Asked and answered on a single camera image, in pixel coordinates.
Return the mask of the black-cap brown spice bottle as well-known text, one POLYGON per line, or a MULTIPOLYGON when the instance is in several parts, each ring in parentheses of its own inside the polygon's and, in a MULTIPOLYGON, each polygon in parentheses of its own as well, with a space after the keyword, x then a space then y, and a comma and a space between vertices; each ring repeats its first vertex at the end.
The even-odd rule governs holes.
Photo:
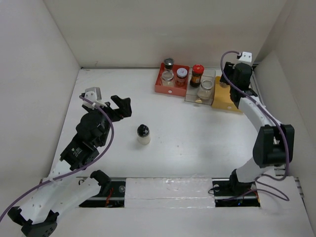
POLYGON ((219 84, 220 84, 220 86, 222 87, 222 88, 227 88, 227 87, 229 87, 226 83, 224 83, 224 82, 219 82, 219 84))

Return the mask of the red-lid dark sauce jar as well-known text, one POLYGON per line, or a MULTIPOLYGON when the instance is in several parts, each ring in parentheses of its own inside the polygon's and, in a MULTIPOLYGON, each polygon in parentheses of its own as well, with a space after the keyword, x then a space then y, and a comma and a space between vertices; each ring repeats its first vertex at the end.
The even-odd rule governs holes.
POLYGON ((204 73, 204 66, 203 65, 201 65, 201 64, 193 65, 190 86, 199 87, 203 73, 204 73))

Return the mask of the black-cap white spice bottle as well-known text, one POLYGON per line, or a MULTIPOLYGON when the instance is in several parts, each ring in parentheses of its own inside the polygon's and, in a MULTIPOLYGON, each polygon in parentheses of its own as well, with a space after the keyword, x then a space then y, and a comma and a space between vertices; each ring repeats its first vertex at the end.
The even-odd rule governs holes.
POLYGON ((150 130, 149 127, 141 124, 139 125, 139 127, 137 128, 137 135, 138 135, 138 142, 142 145, 147 145, 150 143, 151 141, 151 137, 150 137, 150 130))

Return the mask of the white-lid small brown jar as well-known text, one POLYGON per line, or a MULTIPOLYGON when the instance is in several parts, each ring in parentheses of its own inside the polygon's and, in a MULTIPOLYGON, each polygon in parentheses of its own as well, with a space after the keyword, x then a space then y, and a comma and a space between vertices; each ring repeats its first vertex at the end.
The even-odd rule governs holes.
POLYGON ((185 68, 179 68, 176 71, 176 85, 177 86, 184 86, 186 83, 188 71, 185 68))

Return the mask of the silver-lid clear glass jar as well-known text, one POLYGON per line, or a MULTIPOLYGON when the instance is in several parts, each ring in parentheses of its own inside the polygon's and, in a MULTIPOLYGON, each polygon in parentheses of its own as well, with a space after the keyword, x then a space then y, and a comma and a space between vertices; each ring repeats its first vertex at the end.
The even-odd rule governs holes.
POLYGON ((173 87, 174 86, 174 73, 172 71, 164 71, 161 74, 161 83, 163 86, 173 87))

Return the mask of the silver-cap white spice shaker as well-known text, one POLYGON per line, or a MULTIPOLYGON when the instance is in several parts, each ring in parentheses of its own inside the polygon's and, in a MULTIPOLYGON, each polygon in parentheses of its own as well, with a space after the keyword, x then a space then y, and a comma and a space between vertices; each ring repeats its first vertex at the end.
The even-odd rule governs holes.
POLYGON ((172 71, 174 66, 174 59, 173 58, 165 58, 163 61, 164 64, 164 71, 172 71))

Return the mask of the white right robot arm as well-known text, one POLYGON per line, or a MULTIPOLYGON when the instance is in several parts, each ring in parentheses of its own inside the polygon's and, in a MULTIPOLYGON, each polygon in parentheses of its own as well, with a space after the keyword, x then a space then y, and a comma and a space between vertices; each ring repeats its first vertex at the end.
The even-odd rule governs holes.
POLYGON ((222 189, 232 198, 245 196, 251 185, 257 183, 267 171, 276 166, 284 166, 288 175, 293 158, 294 127, 283 124, 264 107, 258 94, 250 88, 253 69, 246 63, 221 63, 220 81, 230 86, 230 99, 250 120, 257 131, 252 150, 252 158, 243 166, 232 171, 229 182, 222 189))

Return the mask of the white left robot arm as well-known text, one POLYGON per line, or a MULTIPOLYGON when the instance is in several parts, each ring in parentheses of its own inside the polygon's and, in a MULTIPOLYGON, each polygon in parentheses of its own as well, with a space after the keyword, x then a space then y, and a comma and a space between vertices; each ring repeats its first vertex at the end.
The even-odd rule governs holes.
POLYGON ((69 185, 77 175, 97 162, 110 148, 114 139, 113 123, 132 115, 130 98, 113 95, 109 102, 80 96, 87 111, 76 126, 76 134, 61 153, 58 162, 42 183, 14 200, 2 213, 21 226, 26 237, 48 237, 66 211, 95 195, 104 196, 111 189, 111 178, 101 170, 93 171, 75 190, 69 185))

